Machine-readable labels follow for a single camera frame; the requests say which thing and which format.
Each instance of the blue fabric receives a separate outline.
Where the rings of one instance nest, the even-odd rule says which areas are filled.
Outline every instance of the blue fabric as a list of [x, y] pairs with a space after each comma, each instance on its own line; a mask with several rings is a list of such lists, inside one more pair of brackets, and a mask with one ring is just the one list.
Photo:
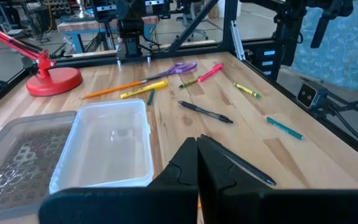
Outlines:
[[358, 90], [358, 1], [349, 17], [330, 21], [320, 48], [310, 43], [322, 9], [309, 8], [301, 33], [304, 42], [298, 44], [292, 69], [326, 82]]

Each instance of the wooden tabletop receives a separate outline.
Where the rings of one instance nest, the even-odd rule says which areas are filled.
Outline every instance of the wooden tabletop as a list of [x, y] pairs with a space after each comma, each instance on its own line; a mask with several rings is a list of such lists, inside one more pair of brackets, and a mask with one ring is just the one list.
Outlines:
[[[124, 64], [121, 71], [116, 65], [83, 68], [84, 82], [79, 87], [51, 97], [30, 96], [21, 83], [0, 101], [0, 129], [10, 120], [23, 116], [77, 110], [91, 102], [120, 100], [120, 94], [139, 86], [88, 100], [80, 97], [155, 75], [174, 62], [197, 62], [198, 66], [194, 72], [168, 77], [169, 86], [157, 90], [152, 105], [147, 107], [155, 176], [187, 137], [207, 134], [266, 172], [277, 182], [278, 189], [358, 188], [358, 152], [229, 53], [158, 60], [152, 62], [151, 68], [146, 64]], [[203, 83], [184, 90], [178, 88], [182, 82], [205, 74], [217, 63], [224, 63], [221, 72]], [[260, 93], [262, 99], [241, 92], [233, 82]], [[142, 93], [134, 98], [147, 101], [148, 96], [149, 93]], [[226, 124], [184, 108], [178, 100], [224, 114], [234, 123]], [[304, 140], [268, 124], [266, 116], [303, 134]], [[35, 215], [24, 219], [31, 223]], [[15, 220], [23, 223], [23, 218]]]
[[[158, 16], [143, 17], [144, 24], [158, 24]], [[109, 23], [110, 27], [117, 27], [117, 20], [113, 19]], [[62, 22], [57, 26], [59, 32], [73, 32], [81, 30], [97, 30], [104, 29], [104, 24], [97, 21], [84, 21], [84, 22]]]

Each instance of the plastic container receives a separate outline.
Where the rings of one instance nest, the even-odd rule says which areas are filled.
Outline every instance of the plastic container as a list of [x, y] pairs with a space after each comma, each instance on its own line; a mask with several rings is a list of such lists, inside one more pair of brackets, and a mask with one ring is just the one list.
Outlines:
[[71, 187], [147, 186], [154, 168], [143, 100], [82, 106], [50, 181], [49, 192]]
[[76, 112], [15, 119], [0, 131], [0, 221], [38, 212]]

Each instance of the pink highlighter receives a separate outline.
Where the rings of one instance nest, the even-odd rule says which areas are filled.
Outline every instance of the pink highlighter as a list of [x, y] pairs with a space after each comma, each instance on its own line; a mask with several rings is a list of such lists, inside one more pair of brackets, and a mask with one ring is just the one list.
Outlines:
[[206, 80], [208, 77], [210, 77], [211, 75], [213, 75], [215, 72], [217, 72], [218, 70], [223, 68], [223, 63], [219, 63], [217, 65], [215, 65], [211, 71], [209, 71], [207, 74], [203, 75], [202, 77], [199, 77], [198, 82], [202, 82], [204, 80]]

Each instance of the teal pen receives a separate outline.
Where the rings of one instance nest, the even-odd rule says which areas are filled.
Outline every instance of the teal pen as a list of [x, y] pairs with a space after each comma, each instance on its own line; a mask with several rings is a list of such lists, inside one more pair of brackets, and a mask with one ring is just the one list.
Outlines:
[[302, 140], [303, 139], [303, 135], [299, 134], [298, 132], [290, 129], [289, 127], [280, 124], [279, 122], [273, 120], [272, 118], [266, 117], [267, 122], [269, 122], [270, 124], [280, 128], [282, 131], [285, 131], [288, 134], [291, 134], [292, 136], [296, 137], [297, 139]]

